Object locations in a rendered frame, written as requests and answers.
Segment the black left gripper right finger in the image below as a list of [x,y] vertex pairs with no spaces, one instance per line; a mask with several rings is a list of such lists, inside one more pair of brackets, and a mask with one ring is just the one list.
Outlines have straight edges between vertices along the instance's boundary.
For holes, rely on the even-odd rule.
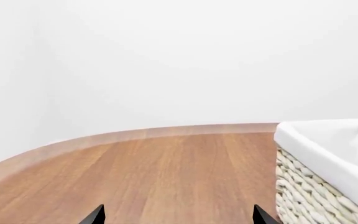
[[252,219],[254,224],[278,224],[278,221],[276,221],[272,216],[270,216],[259,205],[254,205]]

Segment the white woven basket with liner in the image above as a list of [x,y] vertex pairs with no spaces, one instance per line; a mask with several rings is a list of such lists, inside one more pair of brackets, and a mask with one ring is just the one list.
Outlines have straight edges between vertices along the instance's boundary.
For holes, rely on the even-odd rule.
[[273,140],[283,224],[358,224],[358,119],[283,122]]

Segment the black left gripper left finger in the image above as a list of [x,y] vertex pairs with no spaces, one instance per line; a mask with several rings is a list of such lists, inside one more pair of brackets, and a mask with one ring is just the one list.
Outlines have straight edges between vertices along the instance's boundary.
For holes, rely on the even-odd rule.
[[79,224],[104,224],[105,211],[104,205],[99,205],[95,208],[86,218],[84,218]]

